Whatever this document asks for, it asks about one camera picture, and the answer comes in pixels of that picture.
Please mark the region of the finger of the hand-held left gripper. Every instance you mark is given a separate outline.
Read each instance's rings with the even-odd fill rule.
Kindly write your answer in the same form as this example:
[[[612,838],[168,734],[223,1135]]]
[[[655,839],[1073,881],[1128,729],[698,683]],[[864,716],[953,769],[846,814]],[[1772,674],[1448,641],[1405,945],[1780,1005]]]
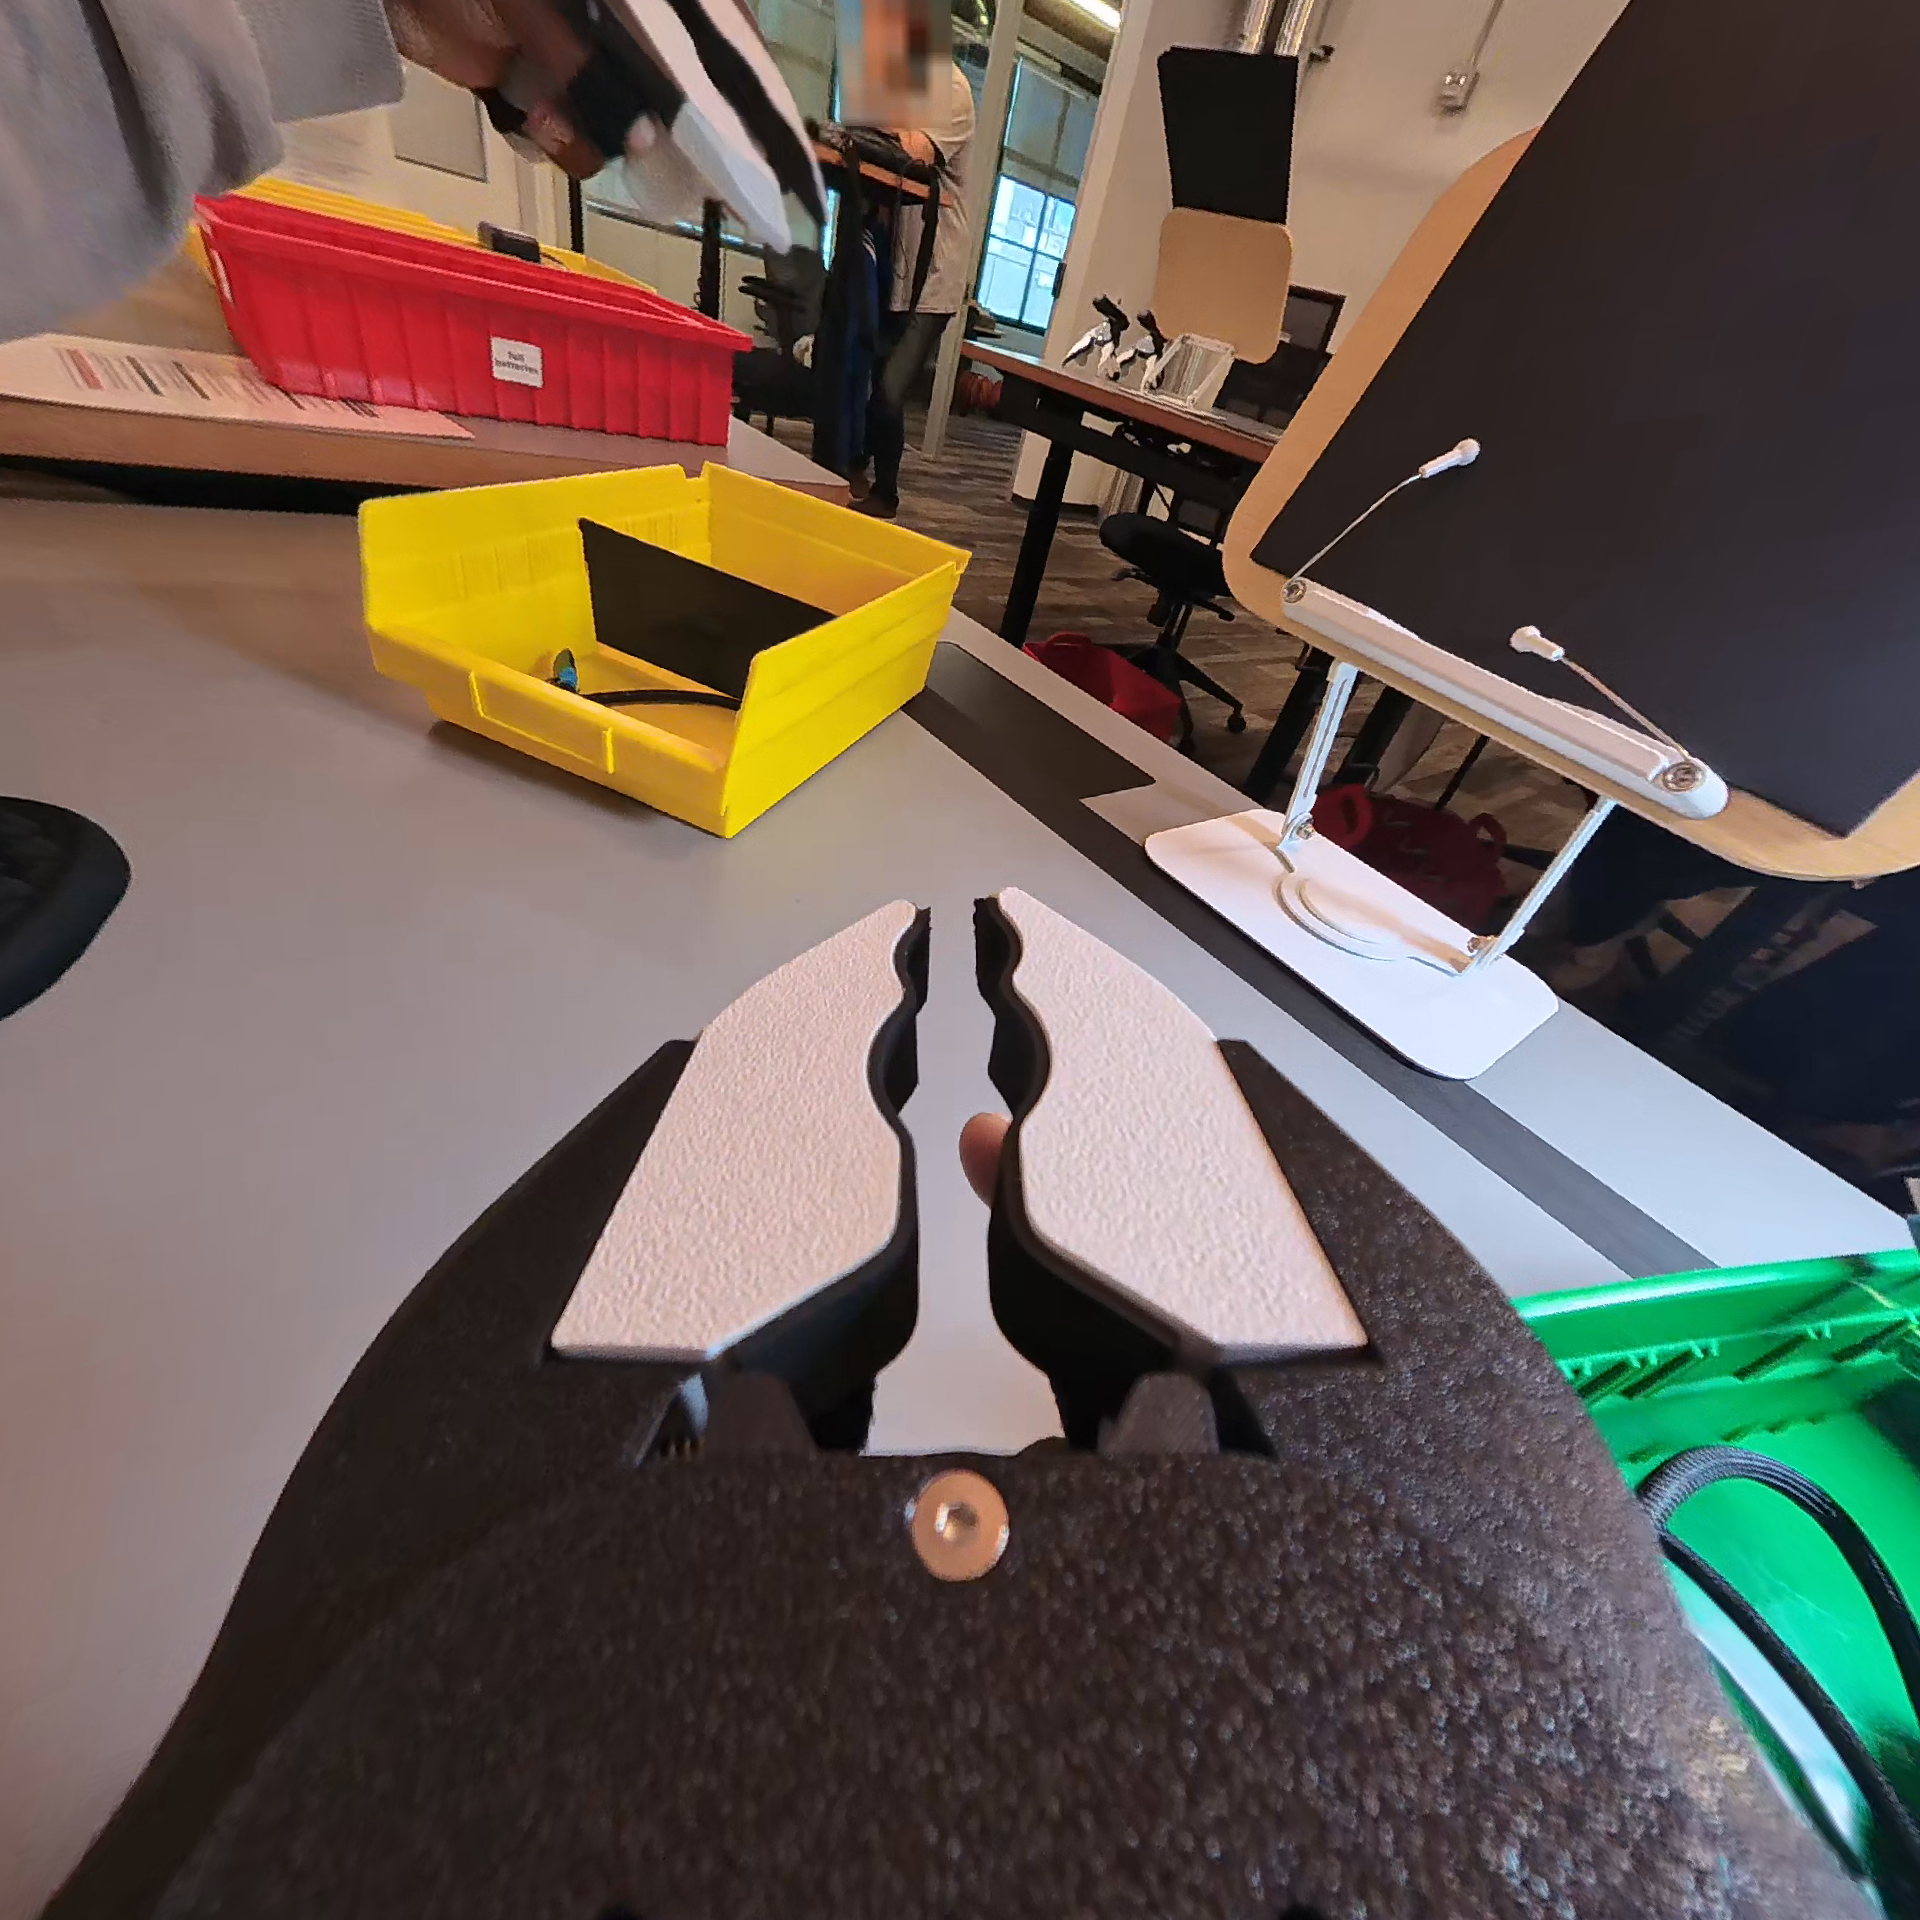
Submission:
[[[781,193],[794,198],[822,227],[827,188],[810,123],[753,15],[737,2],[683,2],[682,23],[708,80],[772,169]]]
[[[792,250],[788,202],[772,169],[753,153],[731,108],[708,80],[691,31],[682,23],[683,2],[618,2],[616,31],[633,38],[659,66],[673,71],[693,105],[680,131],[680,146],[695,158],[708,184],[708,202],[723,206],[756,245],[778,254]],[[644,211],[658,223],[691,223],[698,211]]]

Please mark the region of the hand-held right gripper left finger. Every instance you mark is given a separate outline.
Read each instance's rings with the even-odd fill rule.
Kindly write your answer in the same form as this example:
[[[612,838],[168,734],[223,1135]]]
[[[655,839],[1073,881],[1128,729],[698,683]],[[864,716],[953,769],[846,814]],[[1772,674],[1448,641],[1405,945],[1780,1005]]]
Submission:
[[[565,1361],[766,1373],[858,1449],[917,1327],[929,911],[893,899],[766,974],[680,1069],[559,1309]]]

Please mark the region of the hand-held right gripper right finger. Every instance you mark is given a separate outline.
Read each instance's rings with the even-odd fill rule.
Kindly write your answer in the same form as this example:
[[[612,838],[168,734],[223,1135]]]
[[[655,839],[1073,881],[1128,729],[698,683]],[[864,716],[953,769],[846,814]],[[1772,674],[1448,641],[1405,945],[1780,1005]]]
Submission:
[[[1144,1381],[1187,1381],[1264,1450],[1237,1373],[1356,1361],[1370,1336],[1231,1053],[1158,976],[1036,894],[972,907],[990,1076],[994,1320],[1096,1450]]]

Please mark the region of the yellow plastic bin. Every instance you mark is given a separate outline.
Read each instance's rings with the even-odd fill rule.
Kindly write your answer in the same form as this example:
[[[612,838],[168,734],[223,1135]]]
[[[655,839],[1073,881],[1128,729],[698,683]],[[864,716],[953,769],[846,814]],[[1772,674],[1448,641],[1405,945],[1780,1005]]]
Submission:
[[[578,521],[828,611],[737,709],[611,707],[671,683],[593,641]],[[915,699],[967,553],[731,467],[394,495],[359,514],[375,669],[433,715],[729,839]]]

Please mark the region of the green plastic bin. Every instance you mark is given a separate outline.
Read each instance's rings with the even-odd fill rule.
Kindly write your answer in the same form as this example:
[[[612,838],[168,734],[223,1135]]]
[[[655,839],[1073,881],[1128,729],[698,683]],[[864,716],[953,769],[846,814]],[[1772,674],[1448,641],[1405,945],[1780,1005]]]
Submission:
[[[1915,1248],[1518,1314],[1637,1493],[1777,1786],[1879,1915],[1915,1915]]]

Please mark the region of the person's left forearm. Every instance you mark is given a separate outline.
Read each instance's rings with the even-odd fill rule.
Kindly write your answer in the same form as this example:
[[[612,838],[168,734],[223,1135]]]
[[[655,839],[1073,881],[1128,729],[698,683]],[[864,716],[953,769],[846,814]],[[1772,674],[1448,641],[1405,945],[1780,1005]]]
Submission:
[[[285,127],[400,94],[378,2],[6,2],[2,337],[153,273],[198,198],[275,165]]]

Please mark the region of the person's left hand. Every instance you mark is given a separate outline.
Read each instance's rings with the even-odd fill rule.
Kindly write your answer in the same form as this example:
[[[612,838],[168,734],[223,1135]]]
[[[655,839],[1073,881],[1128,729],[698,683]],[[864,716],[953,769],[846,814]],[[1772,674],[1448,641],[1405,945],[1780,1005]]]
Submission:
[[[386,2],[397,54],[503,113],[501,127],[529,155],[586,181],[605,153],[567,108],[586,66],[588,38],[551,2]]]

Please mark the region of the black office chair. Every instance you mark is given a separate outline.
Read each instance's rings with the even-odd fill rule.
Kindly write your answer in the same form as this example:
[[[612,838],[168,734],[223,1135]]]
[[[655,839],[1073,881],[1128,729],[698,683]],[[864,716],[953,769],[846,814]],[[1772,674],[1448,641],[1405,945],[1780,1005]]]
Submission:
[[[818,250],[760,254],[739,290],[753,309],[753,346],[734,359],[734,419],[816,426],[820,384],[811,367],[828,266]]]
[[[1187,630],[1194,613],[1233,623],[1231,600],[1219,544],[1199,540],[1169,519],[1146,514],[1113,514],[1097,527],[1102,547],[1123,564],[1118,579],[1137,579],[1156,594],[1149,622],[1156,637],[1146,645],[1123,649],[1120,657],[1140,669],[1154,683],[1169,689],[1177,707],[1174,745],[1193,750],[1194,724],[1189,689],[1199,689],[1228,709],[1228,734],[1246,731],[1243,704],[1198,669],[1183,655]]]

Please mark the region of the yellow plastic tray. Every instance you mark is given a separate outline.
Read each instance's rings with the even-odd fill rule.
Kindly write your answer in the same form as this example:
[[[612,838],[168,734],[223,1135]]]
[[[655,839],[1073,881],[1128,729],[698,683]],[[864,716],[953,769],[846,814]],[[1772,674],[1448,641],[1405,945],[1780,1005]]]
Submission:
[[[472,229],[453,227],[453,224],[438,223],[431,217],[421,217],[416,211],[411,211],[411,209],[403,209],[397,206],[370,202],[370,201],[363,201],[363,198],[357,198],[352,193],[343,193],[343,192],[338,192],[331,188],[318,188],[318,185],[293,184],[293,181],[266,176],[266,178],[260,178],[256,184],[240,188],[235,192],[235,196],[243,201],[260,202],[260,206],[292,207],[296,211],[331,218],[336,223],[349,223],[349,224],[357,224],[357,227],[373,227],[373,229],[382,229],[382,232],[390,232],[390,234],[401,234],[401,236],[411,236],[411,239],[416,239],[423,242],[480,250],[477,245],[473,227]],[[540,250],[544,254],[542,263],[548,266],[556,266],[565,273],[600,278],[605,282],[620,285],[620,286],[626,286],[633,290],[653,294],[651,285],[645,285],[633,276],[626,276],[620,270],[616,270],[602,260],[593,260],[586,254],[556,250],[556,246],[546,246],[542,242],[540,242]]]

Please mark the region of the white laptop stand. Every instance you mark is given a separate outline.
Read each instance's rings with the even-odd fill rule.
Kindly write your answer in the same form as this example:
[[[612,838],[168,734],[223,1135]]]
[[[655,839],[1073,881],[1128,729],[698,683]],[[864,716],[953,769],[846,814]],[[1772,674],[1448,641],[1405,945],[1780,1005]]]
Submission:
[[[1284,611],[1331,657],[1284,810],[1161,828],[1144,839],[1144,853],[1405,1063],[1437,1077],[1472,1081],[1556,1012],[1556,995],[1511,948],[1615,807],[1629,803],[1653,818],[1695,825],[1717,818],[1730,790],[1542,628],[1516,628],[1511,649],[1568,669],[1600,697],[1600,709],[1527,689],[1320,586],[1316,564],[1329,553],[1331,543],[1284,581]],[[1314,825],[1319,782],[1361,677],[1479,724],[1486,736],[1594,794],[1500,932],[1467,931]]]

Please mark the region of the grey wood-edged table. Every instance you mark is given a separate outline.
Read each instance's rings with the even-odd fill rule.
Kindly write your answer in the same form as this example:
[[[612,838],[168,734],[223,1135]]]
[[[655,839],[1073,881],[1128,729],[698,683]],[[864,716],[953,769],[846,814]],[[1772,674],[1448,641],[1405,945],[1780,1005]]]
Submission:
[[[4,396],[4,348],[4,495],[347,515],[375,495],[633,467],[682,467],[691,476],[731,467],[833,504],[848,501],[846,483],[744,422],[729,422],[723,446],[708,448],[458,416],[453,419],[472,433],[462,443],[170,419]]]

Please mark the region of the red plastic bin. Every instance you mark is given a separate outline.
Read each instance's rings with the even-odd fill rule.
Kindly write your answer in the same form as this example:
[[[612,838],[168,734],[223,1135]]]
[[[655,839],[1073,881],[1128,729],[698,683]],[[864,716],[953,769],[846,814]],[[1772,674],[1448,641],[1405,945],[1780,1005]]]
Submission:
[[[752,342],[653,290],[240,193],[197,227],[231,337],[286,393],[728,440]]]

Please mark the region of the black divider card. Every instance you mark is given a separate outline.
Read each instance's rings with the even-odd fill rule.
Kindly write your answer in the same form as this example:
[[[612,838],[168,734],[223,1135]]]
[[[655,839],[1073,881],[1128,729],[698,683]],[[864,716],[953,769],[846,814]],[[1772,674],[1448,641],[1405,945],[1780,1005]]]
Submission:
[[[737,709],[762,653],[831,619],[824,609],[602,522],[583,519],[578,531],[598,653],[673,678],[588,693],[602,706]]]

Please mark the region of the red bag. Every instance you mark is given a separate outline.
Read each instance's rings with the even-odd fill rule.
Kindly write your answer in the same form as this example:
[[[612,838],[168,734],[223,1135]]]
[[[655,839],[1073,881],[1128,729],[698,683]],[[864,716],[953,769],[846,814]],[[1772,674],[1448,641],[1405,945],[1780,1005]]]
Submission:
[[[1179,693],[1118,649],[1066,630],[1029,640],[1021,651],[1158,741],[1173,745],[1183,734],[1187,707]]]
[[[1508,838],[1490,814],[1471,821],[1440,807],[1340,782],[1316,795],[1311,825],[1382,878],[1469,928],[1486,932],[1505,899]]]

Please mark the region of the wooden desk with black legs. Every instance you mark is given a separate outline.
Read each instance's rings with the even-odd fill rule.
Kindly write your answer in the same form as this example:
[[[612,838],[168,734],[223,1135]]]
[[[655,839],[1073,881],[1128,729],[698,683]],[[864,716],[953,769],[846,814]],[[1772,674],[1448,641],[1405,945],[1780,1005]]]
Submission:
[[[965,342],[961,359],[997,372],[999,416],[1048,446],[999,623],[1011,645],[1028,641],[1076,458],[1201,504],[1221,533],[1279,443],[1279,429],[1264,422],[1140,394],[980,342]]]

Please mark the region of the white barcode paper sheet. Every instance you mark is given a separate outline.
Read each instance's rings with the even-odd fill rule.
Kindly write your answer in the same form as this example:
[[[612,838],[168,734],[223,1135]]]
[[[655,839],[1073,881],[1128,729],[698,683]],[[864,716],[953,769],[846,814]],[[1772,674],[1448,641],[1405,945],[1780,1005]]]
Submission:
[[[244,354],[35,336],[4,348],[4,396],[170,419],[285,423],[347,435],[462,443],[435,411],[305,396],[270,384]]]

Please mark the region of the black mesh pad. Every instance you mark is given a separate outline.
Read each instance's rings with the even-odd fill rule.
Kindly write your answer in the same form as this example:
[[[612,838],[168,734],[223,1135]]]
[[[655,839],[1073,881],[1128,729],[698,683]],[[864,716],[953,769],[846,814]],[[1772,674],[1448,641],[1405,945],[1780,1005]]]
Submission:
[[[120,842],[80,811],[2,797],[2,1018],[49,991],[130,889]]]

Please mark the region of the metal wall conduit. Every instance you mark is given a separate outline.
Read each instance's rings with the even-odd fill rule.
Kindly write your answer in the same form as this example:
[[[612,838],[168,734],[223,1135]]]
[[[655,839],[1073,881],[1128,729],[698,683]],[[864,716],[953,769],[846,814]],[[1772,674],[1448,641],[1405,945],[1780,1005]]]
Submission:
[[[1463,113],[1471,105],[1479,83],[1484,57],[1490,49],[1493,35],[1497,33],[1505,4],[1508,2],[1504,0],[1489,2],[1486,14],[1478,25],[1478,33],[1469,42],[1467,50],[1460,54],[1460,57],[1454,57],[1442,73],[1442,80],[1435,85],[1435,108],[1440,113]]]

